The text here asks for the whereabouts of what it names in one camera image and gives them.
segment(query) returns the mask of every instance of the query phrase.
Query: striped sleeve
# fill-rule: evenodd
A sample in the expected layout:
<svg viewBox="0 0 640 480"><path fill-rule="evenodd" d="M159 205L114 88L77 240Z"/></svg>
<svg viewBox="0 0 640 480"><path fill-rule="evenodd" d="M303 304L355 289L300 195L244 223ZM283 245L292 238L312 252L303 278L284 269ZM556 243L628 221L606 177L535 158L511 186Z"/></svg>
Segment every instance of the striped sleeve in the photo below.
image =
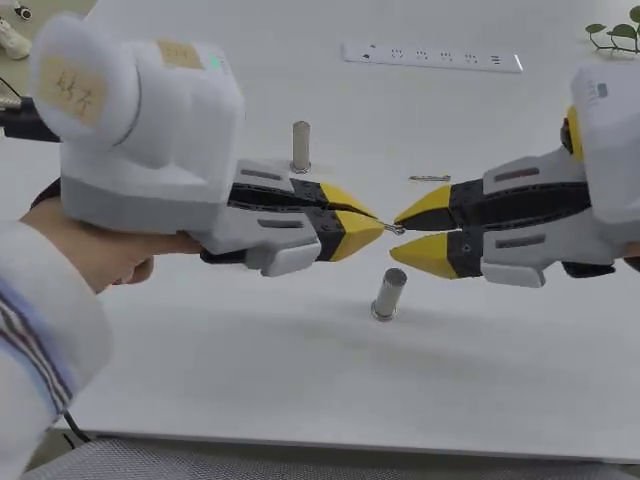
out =
<svg viewBox="0 0 640 480"><path fill-rule="evenodd" d="M111 350L101 305L69 261L31 227L0 223L0 478L19 478Z"/></svg>

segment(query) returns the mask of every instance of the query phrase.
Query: gray chair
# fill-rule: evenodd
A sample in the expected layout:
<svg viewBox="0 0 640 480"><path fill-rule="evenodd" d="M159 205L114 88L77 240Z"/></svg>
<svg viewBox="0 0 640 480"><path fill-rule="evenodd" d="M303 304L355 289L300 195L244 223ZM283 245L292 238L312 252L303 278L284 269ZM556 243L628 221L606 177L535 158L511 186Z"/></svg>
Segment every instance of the gray chair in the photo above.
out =
<svg viewBox="0 0 640 480"><path fill-rule="evenodd" d="M633 480L609 465L98 439L22 480Z"/></svg>

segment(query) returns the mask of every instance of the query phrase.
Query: paper label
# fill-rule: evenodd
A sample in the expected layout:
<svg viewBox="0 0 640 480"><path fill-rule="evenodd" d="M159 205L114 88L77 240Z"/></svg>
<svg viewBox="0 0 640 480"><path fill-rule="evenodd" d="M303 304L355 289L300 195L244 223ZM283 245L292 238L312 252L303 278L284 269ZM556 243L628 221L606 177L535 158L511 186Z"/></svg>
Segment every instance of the paper label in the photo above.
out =
<svg viewBox="0 0 640 480"><path fill-rule="evenodd" d="M64 57L45 57L40 66L38 97L94 126L104 108L107 86L104 79L73 66Z"/></svg>
<svg viewBox="0 0 640 480"><path fill-rule="evenodd" d="M165 65L204 70L200 56L193 45L171 40L158 40L156 43Z"/></svg>

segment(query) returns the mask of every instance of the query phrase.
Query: yellow fingertip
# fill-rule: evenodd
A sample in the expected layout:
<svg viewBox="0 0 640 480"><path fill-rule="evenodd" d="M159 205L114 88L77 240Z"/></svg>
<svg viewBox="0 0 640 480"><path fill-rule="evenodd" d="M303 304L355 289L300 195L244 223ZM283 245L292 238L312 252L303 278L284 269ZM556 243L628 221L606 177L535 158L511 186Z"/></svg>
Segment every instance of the yellow fingertip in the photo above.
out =
<svg viewBox="0 0 640 480"><path fill-rule="evenodd" d="M447 234L438 233L418 238L391 250L395 261L441 278L455 279L455 272L447 258Z"/></svg>
<svg viewBox="0 0 640 480"><path fill-rule="evenodd" d="M378 220L354 212L336 211L344 229L344 237L329 261L338 262L376 240L384 225Z"/></svg>
<svg viewBox="0 0 640 480"><path fill-rule="evenodd" d="M321 183L320 188L322 188L322 192L324 196L327 197L329 203L334 203L338 205L349 205L356 210L364 213L365 215L369 215L370 217L376 218L376 215L369 210L367 207L358 202L355 198L349 195L347 192L342 190L339 187L334 185L330 185L328 183Z"/></svg>
<svg viewBox="0 0 640 480"><path fill-rule="evenodd" d="M414 217L427 210L437 210L449 207L451 197L451 185L444 185L433 192L427 193L424 197L411 205L394 220L395 224L401 224L408 218Z"/></svg>
<svg viewBox="0 0 640 480"><path fill-rule="evenodd" d="M580 136L580 125L578 124L578 111L576 107L571 107L567 114L569 121L569 135L571 136L571 146L573 147L573 156L576 160L584 160L584 152L582 150L582 137Z"/></svg>

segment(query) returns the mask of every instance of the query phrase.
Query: electrical outlet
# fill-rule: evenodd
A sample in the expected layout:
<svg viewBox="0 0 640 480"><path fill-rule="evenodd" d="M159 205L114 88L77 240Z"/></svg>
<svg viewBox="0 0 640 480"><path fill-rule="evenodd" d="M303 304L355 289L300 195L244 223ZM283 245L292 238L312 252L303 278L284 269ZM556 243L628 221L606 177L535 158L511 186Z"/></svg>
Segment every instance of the electrical outlet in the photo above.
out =
<svg viewBox="0 0 640 480"><path fill-rule="evenodd" d="M520 59L514 54L389 47L378 44L343 43L342 58L346 62L484 70L503 73L522 73L523 70Z"/></svg>

